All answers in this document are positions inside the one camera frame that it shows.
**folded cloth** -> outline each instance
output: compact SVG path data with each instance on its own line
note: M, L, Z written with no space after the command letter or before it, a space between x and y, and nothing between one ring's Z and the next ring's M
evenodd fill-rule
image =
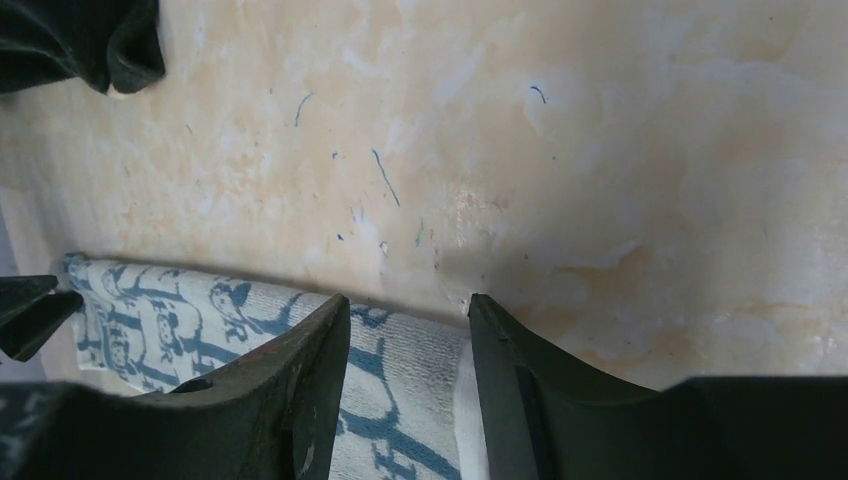
M328 298L79 254L65 271L85 299L71 320L80 368L111 370L143 392L169 391L236 359ZM352 304L330 477L459 478L453 398L467 343L467 331Z
M165 75L159 0L0 0L0 94L82 78L135 93Z

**patterned fabric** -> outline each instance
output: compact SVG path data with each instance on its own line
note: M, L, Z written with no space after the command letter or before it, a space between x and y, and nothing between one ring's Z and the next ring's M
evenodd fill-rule
M169 391L285 333L328 297L188 270L69 256L85 298L72 321L83 369ZM452 410L467 332L351 305L331 478L459 478Z

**floor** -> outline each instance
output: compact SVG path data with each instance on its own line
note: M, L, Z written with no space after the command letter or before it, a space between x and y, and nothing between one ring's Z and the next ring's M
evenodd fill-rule
M155 87L0 101L23 273L82 250L455 323L487 292L657 388L848 371L848 3L161 5Z

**blue line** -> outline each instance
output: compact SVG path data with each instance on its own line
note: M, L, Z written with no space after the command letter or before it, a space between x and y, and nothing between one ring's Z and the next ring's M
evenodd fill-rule
M397 193L395 193L395 188L392 186L392 183L389 182L389 177L386 176L386 169L383 168L383 164L382 164L382 162L380 162L380 155L377 154L377 150L374 150L373 148L371 149L371 153L373 153L374 158L377 159L377 166L380 167L380 171L383 173L383 180L386 181L386 185L388 185L389 190L392 191L392 196L395 197L395 203L397 203L398 207L399 207L400 206L400 200L398 200L398 198L397 198Z
M548 103L548 99L545 98L545 94L542 93L541 90L539 90L539 87L537 87L536 85L533 85L532 87L530 87L530 90L536 90L537 92L539 92L539 95L542 96L542 103Z
M303 97L303 100L300 101L300 105L297 106L297 115L294 117L294 126L297 128L297 125L300 123L300 109L303 108L303 104L309 100L309 97L315 95L315 92L310 93L309 95Z

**black cloth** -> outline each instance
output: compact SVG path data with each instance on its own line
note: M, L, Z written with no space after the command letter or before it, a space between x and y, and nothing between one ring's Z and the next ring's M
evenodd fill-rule
M0 0L0 94L82 78L135 93L165 75L158 0Z

